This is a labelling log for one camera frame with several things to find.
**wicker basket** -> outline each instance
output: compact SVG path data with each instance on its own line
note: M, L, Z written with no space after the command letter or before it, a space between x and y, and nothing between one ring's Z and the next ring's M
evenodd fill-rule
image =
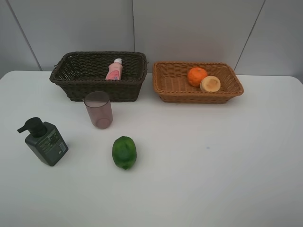
M221 82L218 92L203 92L191 86L187 73L193 67L200 67L209 76L216 76ZM164 102L169 103L226 103L240 96L244 90L233 70L224 63L200 63L182 61L159 61L153 66L153 88Z
M105 80L108 67L122 58L121 80ZM83 101L94 91L105 91L111 102L136 101L147 73L147 61L138 52L72 52L60 60L50 81L59 85L72 101Z

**bottle cap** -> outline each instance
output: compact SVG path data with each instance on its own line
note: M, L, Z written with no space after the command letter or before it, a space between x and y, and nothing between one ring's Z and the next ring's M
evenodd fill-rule
M117 58L114 62L118 62L122 65L122 59L121 58Z
M33 117L27 120L24 126L18 129L18 132L22 133L25 130L28 130L33 137L41 137L47 133L46 127L38 117Z

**translucent cup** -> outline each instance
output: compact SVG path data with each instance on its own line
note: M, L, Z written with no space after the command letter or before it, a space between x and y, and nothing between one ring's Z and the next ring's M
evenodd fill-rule
M103 91L89 93L84 98L84 104L90 120L99 129L106 129L113 121L112 107L109 95Z

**soap dispenser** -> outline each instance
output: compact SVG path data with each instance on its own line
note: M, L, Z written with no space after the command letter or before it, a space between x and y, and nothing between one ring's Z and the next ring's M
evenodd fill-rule
M22 133L25 130L30 132L25 143L42 162L49 166L54 166L68 151L66 143L53 124L42 122L40 118L34 117L26 121L18 132Z

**lime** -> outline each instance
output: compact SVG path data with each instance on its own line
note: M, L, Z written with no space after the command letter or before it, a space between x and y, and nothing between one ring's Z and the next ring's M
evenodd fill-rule
M117 167L130 169L137 159L137 151L134 141L122 136L113 144L113 160Z

